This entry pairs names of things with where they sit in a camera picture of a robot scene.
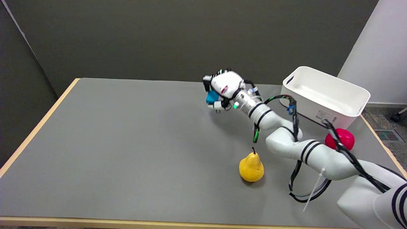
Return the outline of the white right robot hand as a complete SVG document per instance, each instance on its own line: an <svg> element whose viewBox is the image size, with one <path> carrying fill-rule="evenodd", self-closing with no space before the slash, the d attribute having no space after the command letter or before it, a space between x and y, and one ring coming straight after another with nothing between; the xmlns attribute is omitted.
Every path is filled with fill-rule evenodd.
<svg viewBox="0 0 407 229"><path fill-rule="evenodd" d="M230 69L206 75L202 78L202 83L207 92L207 106L218 111L229 110L237 93L245 89L243 78Z"/></svg>

